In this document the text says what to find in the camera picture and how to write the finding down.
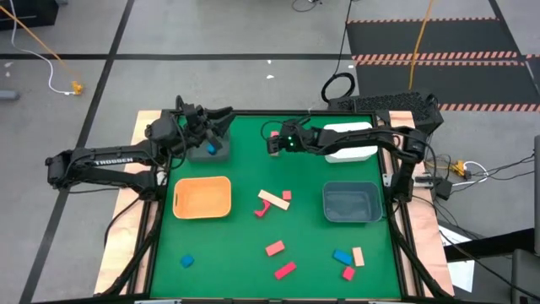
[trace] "yellow cable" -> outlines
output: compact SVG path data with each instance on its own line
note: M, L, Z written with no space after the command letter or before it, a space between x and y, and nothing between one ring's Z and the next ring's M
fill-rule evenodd
M78 73L75 73L71 68L69 68L68 65L55 52L53 52L45 43L43 43L43 41L41 41L40 38L38 38L29 28L26 27L26 25L24 25L22 22L20 22L19 19L17 19L17 17L13 16L4 6L0 5L0 9L7 16L9 16L9 18L15 20L15 22L17 22L17 24L19 24L24 30L26 30L28 32L28 34L30 34L32 36L32 38L34 38L36 41L38 41L41 44L41 46L43 46L50 54L52 54L52 56L54 56L58 60L58 62L61 65L63 65L63 67L67 70L67 72L70 73L77 80L77 82L73 83L73 88L75 89L75 94L76 95L80 94L80 91L82 90L83 87L80 84L82 81L81 81L81 78L78 75Z
M414 79L414 64L416 63L416 54L419 51L420 41L422 41L422 36L424 35L425 25L428 23L429 14L431 14L431 6L433 5L434 0L429 0L428 11L425 12L424 22L422 23L422 28L420 29L420 34L416 40L416 46L414 47L413 61L411 62L411 73L408 77L408 89L413 88L413 79Z

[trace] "green mat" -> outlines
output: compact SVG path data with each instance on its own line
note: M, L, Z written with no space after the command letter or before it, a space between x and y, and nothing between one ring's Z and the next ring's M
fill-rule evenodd
M322 188L330 181L366 181L381 188L377 156L360 163L328 164L323 156L267 154L260 136L268 120L289 117L240 116L231 125L231 155L220 164L186 162L171 173L154 267L152 297L204 298L399 298L397 271L386 218L372 224L329 222L322 210ZM312 117L310 124L371 122L370 117ZM280 126L267 126L266 133ZM179 220L172 213L176 182L185 177L226 176L232 185L227 217ZM292 191L288 211L272 206L263 218L261 189L277 196ZM285 250L268 257L265 247L282 240ZM365 266L352 281L334 249L362 247ZM181 266L191 254L195 263ZM274 272L294 261L297 269L276 280Z

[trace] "orange bin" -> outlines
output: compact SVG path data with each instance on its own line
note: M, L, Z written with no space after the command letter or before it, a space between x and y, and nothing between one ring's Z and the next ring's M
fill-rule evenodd
M230 201L229 178L184 178L175 185L172 212L183 220L224 217L230 212Z

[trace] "orange cable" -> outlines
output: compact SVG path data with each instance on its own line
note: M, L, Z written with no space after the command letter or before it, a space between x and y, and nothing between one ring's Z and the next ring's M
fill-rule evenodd
M43 43L43 41L40 40L40 38L38 38L29 28L26 27L26 25L24 25L22 22L19 21L19 19L17 19L15 16L13 16L4 6L0 5L0 9L7 15L9 16L9 18L15 20L17 22L17 24L19 24L20 26L23 27L23 29L25 29L28 34L30 34L32 36L32 38L34 38L36 41L38 41L41 46L43 46L48 52L50 52L50 54L52 54L52 56L54 56L58 62L60 62L63 67L73 76L75 77L75 79L78 81L78 82L81 82L81 78L80 76L78 75L78 73L75 73L71 68L68 67L68 65L55 53L53 52L48 46L45 45L45 43Z
M420 41L422 41L422 36L424 35L425 25L428 23L429 14L431 14L431 7L433 5L433 2L434 2L434 0L429 0L428 11L425 12L424 22L422 23L422 28L420 29L420 34L418 35L418 39L416 40L416 46L414 47L413 61L411 62L411 73L408 76L408 89L409 90L413 88L414 64L416 63L416 54L419 51Z

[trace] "red block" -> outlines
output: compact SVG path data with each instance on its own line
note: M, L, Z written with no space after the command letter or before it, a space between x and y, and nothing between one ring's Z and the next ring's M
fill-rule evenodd
M264 204L264 208L262 210L255 210L254 213L256 216L258 217L263 217L264 214L267 213L268 211L268 208L270 208L270 202L268 202L267 200L263 199L262 200L262 203Z
M285 245L282 241L277 241L273 243L272 245L269 245L267 247L267 255L271 257L272 255L282 251L285 249Z
M293 194L290 192L290 190L283 191L282 197L284 200L290 200L293 198Z
M343 277L346 280L352 280L354 277L354 268L350 266L345 267L345 270L343 271Z
M287 265L283 266L281 269L276 271L276 279L280 280L285 275L290 274L293 270L296 269L296 264L294 262L289 262Z

